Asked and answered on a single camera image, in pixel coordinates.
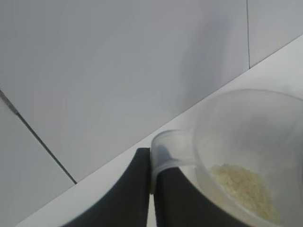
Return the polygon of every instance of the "white countertop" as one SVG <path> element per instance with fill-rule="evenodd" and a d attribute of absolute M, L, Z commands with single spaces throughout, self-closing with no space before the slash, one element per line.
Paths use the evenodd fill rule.
<path fill-rule="evenodd" d="M 274 90 L 303 98 L 302 62 L 303 36 L 300 36 L 206 99 L 227 90 L 243 88 Z M 124 153 L 19 223 L 17 227 L 58 227 L 81 214 L 114 185 L 127 168 L 137 148 L 149 147 L 152 138 L 162 131 L 191 127 L 199 116 L 199 110 L 206 99 L 134 144 Z M 149 227 L 156 226 L 153 210 L 153 199 L 151 197 Z"/>

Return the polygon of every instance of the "measuring cup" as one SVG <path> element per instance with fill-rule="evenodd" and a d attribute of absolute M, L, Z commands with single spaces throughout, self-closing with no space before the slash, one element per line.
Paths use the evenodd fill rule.
<path fill-rule="evenodd" d="M 168 168 L 192 166 L 197 189 L 252 227 L 279 226 L 250 212 L 215 182 L 213 165 L 260 174 L 285 227 L 303 226 L 303 100 L 264 90 L 230 91 L 205 101 L 190 130 L 165 131 L 151 143 L 152 188 Z"/>

